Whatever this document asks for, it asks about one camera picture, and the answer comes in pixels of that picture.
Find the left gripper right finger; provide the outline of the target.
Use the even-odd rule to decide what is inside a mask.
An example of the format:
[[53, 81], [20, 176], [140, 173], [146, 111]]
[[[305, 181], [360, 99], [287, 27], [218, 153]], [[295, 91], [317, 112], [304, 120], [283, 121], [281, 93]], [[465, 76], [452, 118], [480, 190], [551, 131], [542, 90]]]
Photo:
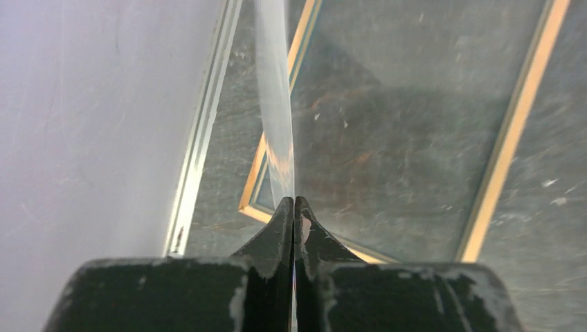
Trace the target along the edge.
[[300, 331], [522, 331], [509, 293], [487, 267], [368, 264], [294, 205]]

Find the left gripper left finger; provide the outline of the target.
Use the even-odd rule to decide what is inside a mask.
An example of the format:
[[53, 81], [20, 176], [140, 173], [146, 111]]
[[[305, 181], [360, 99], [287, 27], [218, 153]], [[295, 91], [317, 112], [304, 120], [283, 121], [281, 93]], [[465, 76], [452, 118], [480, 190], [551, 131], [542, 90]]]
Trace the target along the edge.
[[227, 257], [97, 259], [66, 283], [45, 331], [290, 331], [294, 202]]

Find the wooden picture frame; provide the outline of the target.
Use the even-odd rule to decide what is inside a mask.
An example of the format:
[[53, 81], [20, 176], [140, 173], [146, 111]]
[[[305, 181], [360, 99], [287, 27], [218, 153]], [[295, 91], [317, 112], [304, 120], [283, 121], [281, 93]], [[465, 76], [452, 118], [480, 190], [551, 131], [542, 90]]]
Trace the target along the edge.
[[238, 210], [290, 185], [365, 261], [477, 260], [569, 6], [306, 1]]

